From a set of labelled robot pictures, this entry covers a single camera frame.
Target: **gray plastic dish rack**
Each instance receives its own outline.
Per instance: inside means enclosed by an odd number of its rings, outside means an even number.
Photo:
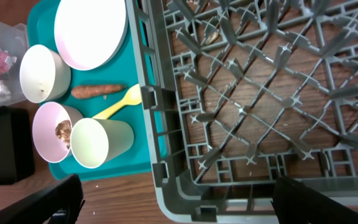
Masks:
[[[358,84],[351,82],[358,76],[358,43],[352,42],[358,38],[358,0],[334,6],[330,1],[317,0],[307,3],[302,0],[172,0],[168,3],[126,0],[126,3],[142,90],[155,191],[158,205],[168,218],[176,222],[278,223],[270,201],[276,177],[288,175],[287,156],[297,156],[302,161],[318,161],[321,177],[295,178],[296,180],[343,205],[358,206],[358,175],[352,161],[352,151],[358,150],[358,134],[354,132],[358,127],[358,118],[347,128],[340,109],[347,105],[358,111]],[[210,3],[217,3],[218,6],[205,10]],[[298,11],[299,15],[284,21],[283,16],[290,9]],[[231,24],[233,15],[240,18],[236,29]],[[255,24],[258,29],[244,31],[248,24]],[[304,25],[300,32],[285,31],[300,24]],[[339,31],[327,39],[324,37],[322,24],[334,25]],[[305,37],[310,27],[316,32],[316,45]],[[144,29],[145,39],[141,36],[141,30]],[[203,30],[203,35],[193,31],[198,29]],[[208,37],[216,34],[221,39],[207,45]],[[175,54],[173,36],[185,44],[188,51]],[[263,50],[271,36],[287,43],[277,47],[274,58]],[[256,44],[246,43],[254,38],[259,38]],[[233,46],[249,55],[244,64],[236,58],[227,57]],[[210,54],[219,49],[217,54]],[[309,74],[287,66],[288,59],[291,60],[296,49],[302,49],[319,58]],[[198,71],[200,57],[210,58],[212,61],[207,75],[200,75]],[[273,72],[263,83],[247,76],[255,59],[262,60],[273,68]],[[330,69],[332,64],[339,64],[352,71],[339,86],[333,81],[335,74]],[[313,78],[320,65],[324,68],[327,87]],[[224,90],[215,88],[211,83],[218,70],[230,72],[233,78]],[[279,72],[284,72],[301,83],[288,97],[281,97],[269,88]],[[180,82],[180,78],[195,86],[195,96],[183,96],[183,82]],[[240,81],[257,89],[254,99],[247,105],[239,103],[237,98],[231,98]],[[302,98],[299,93],[306,86],[314,88],[329,99],[319,113],[307,113],[301,107]],[[212,111],[206,109],[206,90],[209,90],[209,94],[219,96]],[[262,95],[272,97],[281,105],[278,114],[271,121],[253,113],[252,109]],[[217,119],[221,107],[226,104],[237,110],[238,120],[232,125]],[[324,116],[329,108],[333,111],[336,128],[325,122]],[[293,110],[310,121],[296,139],[276,127],[282,114],[288,110]],[[162,117],[163,129],[156,127],[156,116]],[[191,124],[202,124],[204,142],[190,141],[189,116]],[[250,141],[247,136],[237,132],[245,118],[252,118],[267,128],[257,141]],[[218,125],[226,133],[226,137],[218,145],[211,143],[212,124]],[[312,148],[303,138],[316,128],[336,136],[337,144],[334,147]],[[263,153],[259,147],[268,133],[281,136],[290,143],[290,147],[285,152]],[[228,156],[224,149],[231,139],[240,142],[246,149],[245,153]],[[166,156],[162,157],[161,151],[166,151],[163,154]],[[333,153],[336,152],[343,153],[345,159],[336,161],[333,158]],[[266,163],[266,179],[235,177],[236,167],[233,163],[254,166],[259,161]],[[346,167],[348,175],[337,175],[337,166]],[[216,179],[203,182],[203,177],[209,171],[215,172]]]

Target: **pink plate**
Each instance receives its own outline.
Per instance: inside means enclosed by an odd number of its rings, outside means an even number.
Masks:
[[[62,59],[77,70],[108,62],[127,32],[125,0],[62,0],[55,18],[55,41]]]

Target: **pink bowl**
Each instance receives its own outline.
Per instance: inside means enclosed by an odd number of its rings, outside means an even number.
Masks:
[[[55,17],[56,47],[76,70],[104,65],[125,40],[128,18],[125,0],[64,0]]]
[[[70,120],[71,129],[82,114],[69,106],[55,102],[43,104],[36,112],[32,125],[32,138],[40,156],[48,162],[56,163],[71,155],[71,150],[58,139],[55,128],[58,123]]]

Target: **white paper cup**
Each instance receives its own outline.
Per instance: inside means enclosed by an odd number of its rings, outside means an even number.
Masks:
[[[70,156],[70,149],[67,149],[66,144],[56,137],[55,128],[64,120],[69,120],[73,128],[82,118],[78,110],[69,106],[55,102],[42,105],[37,110],[32,123],[32,138],[40,156],[52,163],[61,162]]]
[[[77,162],[94,169],[130,149],[134,132],[123,121],[84,118],[74,125],[70,143]]]
[[[71,70],[59,54],[43,45],[32,46],[23,56],[20,85],[33,103],[63,96],[71,82]]]

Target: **yellow spoon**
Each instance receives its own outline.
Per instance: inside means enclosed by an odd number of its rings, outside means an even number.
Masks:
[[[142,102],[142,95],[140,94],[140,86],[136,84],[132,86],[122,100],[118,101],[116,104],[110,106],[109,108],[105,109],[104,111],[98,113],[97,115],[93,116],[94,119],[108,119],[114,113],[119,111],[121,108],[127,105],[138,105]]]

